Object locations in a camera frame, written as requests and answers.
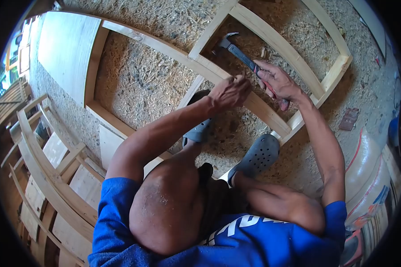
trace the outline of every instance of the right hand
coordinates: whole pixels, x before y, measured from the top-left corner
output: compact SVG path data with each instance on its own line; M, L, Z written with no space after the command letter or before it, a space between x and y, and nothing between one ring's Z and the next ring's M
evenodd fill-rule
M266 85L260 80L258 81L262 89L266 89L266 94L272 98L283 98L291 102L295 102L296 99L303 93L300 86L298 86L294 80L280 67L266 63L264 61L254 60L254 62L264 69L264 71L258 71L258 76L268 82L276 96L266 88Z
M208 96L213 99L217 112L223 112L234 107L242 107L251 90L250 81L243 75L236 75L219 82Z

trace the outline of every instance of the hammer handle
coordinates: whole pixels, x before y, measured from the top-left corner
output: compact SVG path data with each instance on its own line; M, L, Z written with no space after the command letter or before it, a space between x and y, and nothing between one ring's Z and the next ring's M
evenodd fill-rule
M246 66L248 66L252 72L255 73L255 75L257 75L258 77L258 71L260 70L260 67L251 60L251 58L247 57L246 54L244 54L244 52L242 52L237 46L235 46L234 44L230 44L230 46L227 48L227 50L229 50L233 55L235 55L235 57L237 57L238 59L240 59L242 62L245 63ZM261 79L261 81L266 85L266 87L275 94L275 91L273 90L272 86L265 80ZM289 101L287 99L280 99L281 101L279 102L279 107L281 110L286 111L288 109L289 106Z

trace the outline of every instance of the claw hammer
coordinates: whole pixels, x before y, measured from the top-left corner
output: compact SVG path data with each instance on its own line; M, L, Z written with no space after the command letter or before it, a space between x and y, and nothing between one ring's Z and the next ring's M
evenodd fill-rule
M244 54L237 46L232 44L227 38L229 36L239 34L239 32L230 32L226 34L223 39L219 42L218 46L219 47L224 47L226 48L230 53L235 55L237 58L239 58L242 62L245 63L246 66L250 68L258 77L258 71L260 71L260 67L254 63L254 61L251 60L251 58L247 57L246 54ZM276 95L275 91L273 90L272 86L262 78L260 80L266 85L266 87L276 96L277 100L279 102L279 107L281 110L286 111L289 106L289 101L287 99L279 99L278 96Z

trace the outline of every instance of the wooden board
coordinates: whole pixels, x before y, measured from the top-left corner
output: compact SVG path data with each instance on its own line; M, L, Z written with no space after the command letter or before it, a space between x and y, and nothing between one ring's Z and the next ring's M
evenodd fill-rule
M117 136L106 127L100 125L100 148L101 148L101 162L104 169L108 169L108 165L112 159L112 156L116 152L117 148L124 141L121 137ZM162 158L157 157L150 161L144 166L144 178L150 171L155 168L159 163L163 161Z
M44 145L43 152L53 167L57 167L61 160L65 157L68 149L64 146L63 142L61 142L58 136L53 133ZM46 199L34 181L32 175L30 175L30 178L28 179L27 188L25 189L25 196L27 197L28 202L33 210L36 212L37 217L40 218L41 213L44 212ZM31 216L25 203L23 203L21 209L21 221L27 228L32 240L37 242L39 226L37 224L37 220Z
M101 199L101 182L98 181L86 168L80 166L70 187L95 210ZM83 238L74 228L72 228L59 214L53 224L52 233L61 243L79 258L87 262L87 257L92 253L92 243ZM75 264L74 259L69 259L68 255L61 255L60 251L59 266L68 266L68 263Z
M77 104L93 99L96 71L108 30L101 19L67 12L48 12L38 47L38 61Z

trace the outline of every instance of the sawdust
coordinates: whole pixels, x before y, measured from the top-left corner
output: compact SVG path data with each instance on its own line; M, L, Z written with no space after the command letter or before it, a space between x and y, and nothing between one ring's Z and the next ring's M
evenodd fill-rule
M67 9L99 15L137 27L189 52L223 1L71 0L64 3ZM241 3L271 24L305 59L319 80L323 79L339 53L324 27L304 4L295 0L253 0ZM335 131L348 163L353 157L362 126L366 127L380 146L384 145L387 137L386 125L392 119L394 103L401 98L399 81L393 78L397 66L389 46L387 62L384 63L368 28L359 22L359 15L347 1L320 0L319 3L336 26L344 29L346 42L354 57L351 67L320 109L331 129ZM232 40L248 56L259 59L262 47L266 47L266 59L283 67L307 91L291 66L232 18L226 20L214 38L217 39L230 30L240 32ZM35 45L32 41L31 47L37 47ZM296 111L291 105L288 112L280 112L274 101L260 90L250 71L227 51L221 51L215 58L208 51L204 51L203 55L232 74L245 71L253 82L254 91L277 110L284 120ZM380 68L374 61L376 56L381 61ZM37 54L32 55L30 64L30 76L35 77L32 80L36 80L32 84L35 95L45 91L50 95L51 109L60 123L68 129L65 136L74 139L74 144L85 142L92 151L90 157L99 162L98 122L75 105L59 88L38 63ZM100 62L95 99L126 124L139 129L175 110L196 76L196 73L168 57L136 44L123 35L110 33ZM204 82L201 86L201 89L211 88L212 84L209 82ZM358 121L352 131L338 130L338 123L348 107L360 109ZM245 108L218 115L215 125L210 142L197 159L197 164L210 162L217 177L234 166L258 136L271 131ZM181 141L173 146L171 152L177 152L180 147ZM321 196L322 181L305 127L281 148L278 161L258 179L289 185L312 197Z

